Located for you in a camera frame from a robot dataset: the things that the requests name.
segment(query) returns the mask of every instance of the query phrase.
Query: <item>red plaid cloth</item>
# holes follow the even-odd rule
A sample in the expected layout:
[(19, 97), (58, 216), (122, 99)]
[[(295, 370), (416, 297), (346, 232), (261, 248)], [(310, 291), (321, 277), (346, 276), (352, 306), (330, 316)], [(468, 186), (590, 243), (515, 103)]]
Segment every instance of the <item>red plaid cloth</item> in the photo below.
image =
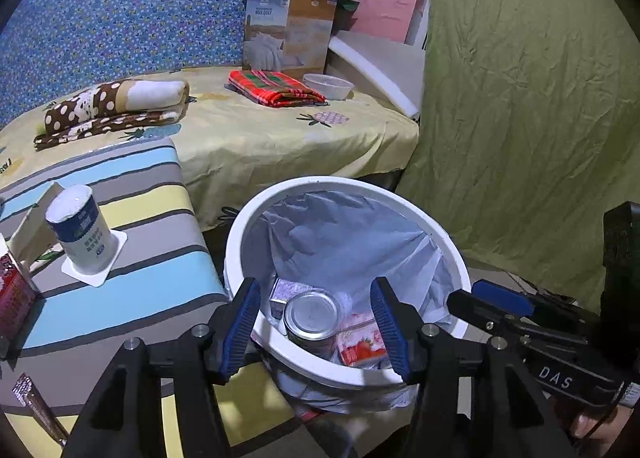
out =
[(325, 104), (320, 93), (280, 72), (234, 70), (229, 73), (229, 84), (258, 104), (269, 107)]

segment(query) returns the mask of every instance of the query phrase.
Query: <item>folded blanket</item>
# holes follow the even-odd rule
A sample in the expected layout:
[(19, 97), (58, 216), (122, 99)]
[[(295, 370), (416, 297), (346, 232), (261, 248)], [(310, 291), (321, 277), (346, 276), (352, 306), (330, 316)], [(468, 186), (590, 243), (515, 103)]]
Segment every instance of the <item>folded blanket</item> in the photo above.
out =
[(234, 70), (229, 73), (229, 84), (244, 96), (269, 107), (326, 105), (324, 96), (284, 73)]
[(189, 84), (124, 78), (98, 84), (45, 112), (44, 130), (33, 139), (40, 151), (109, 131), (174, 123), (186, 108)]

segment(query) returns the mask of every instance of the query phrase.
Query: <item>can lid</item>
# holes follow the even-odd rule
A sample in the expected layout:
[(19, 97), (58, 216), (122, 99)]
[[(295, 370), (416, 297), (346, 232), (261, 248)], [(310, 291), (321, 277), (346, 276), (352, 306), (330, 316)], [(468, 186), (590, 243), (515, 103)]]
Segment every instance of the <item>can lid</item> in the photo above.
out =
[(340, 307), (330, 295), (323, 292), (303, 292), (287, 302), (284, 322), (293, 335), (319, 341), (337, 332)]

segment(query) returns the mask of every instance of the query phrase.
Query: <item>bed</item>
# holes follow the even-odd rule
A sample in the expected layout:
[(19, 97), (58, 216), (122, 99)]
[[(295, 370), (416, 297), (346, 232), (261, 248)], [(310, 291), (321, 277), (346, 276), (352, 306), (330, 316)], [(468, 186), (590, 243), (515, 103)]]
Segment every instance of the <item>bed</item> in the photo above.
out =
[(225, 88), (231, 69), (142, 75), (138, 78), (188, 81), (192, 102), (178, 123), (36, 152), (33, 138), (50, 105), (43, 103), (0, 131), (0, 187), (108, 145), (170, 136), (195, 217), (206, 231), (228, 219), (223, 208), (239, 209), (274, 183), (305, 175), (364, 177), (401, 170), (409, 162), (418, 126), (388, 102), (355, 91), (326, 107), (267, 108)]

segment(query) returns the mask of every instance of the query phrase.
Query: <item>blue patterned headboard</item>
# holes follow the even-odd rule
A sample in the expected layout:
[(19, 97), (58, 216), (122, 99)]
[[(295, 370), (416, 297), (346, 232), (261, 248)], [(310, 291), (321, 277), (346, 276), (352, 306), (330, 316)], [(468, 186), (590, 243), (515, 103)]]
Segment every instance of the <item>blue patterned headboard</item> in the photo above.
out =
[(0, 34), (0, 126), (93, 82), (239, 64), (242, 0), (22, 0)]

